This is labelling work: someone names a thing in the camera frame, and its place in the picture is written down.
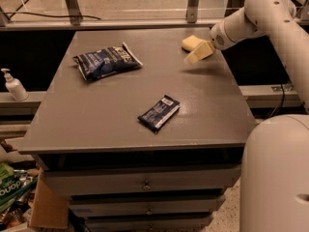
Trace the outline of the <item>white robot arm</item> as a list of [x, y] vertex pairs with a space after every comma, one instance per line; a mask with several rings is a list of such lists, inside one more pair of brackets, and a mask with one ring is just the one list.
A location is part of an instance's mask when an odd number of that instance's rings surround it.
[[[294, 21], [291, 0], [244, 0], [211, 28], [212, 46], [227, 49], [266, 35], [304, 108], [309, 108], [309, 35]], [[265, 119], [245, 143], [239, 232], [309, 232], [309, 114]]]

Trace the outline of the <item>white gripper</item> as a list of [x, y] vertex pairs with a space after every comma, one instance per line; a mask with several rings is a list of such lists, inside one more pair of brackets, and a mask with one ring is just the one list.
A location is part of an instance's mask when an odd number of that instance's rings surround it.
[[226, 33], [225, 22], [220, 21], [211, 28], [211, 42], [202, 41], [200, 42], [184, 59], [188, 64], [195, 64], [200, 60], [203, 60], [214, 53], [214, 48], [219, 50], [225, 50], [236, 43], [233, 42]]

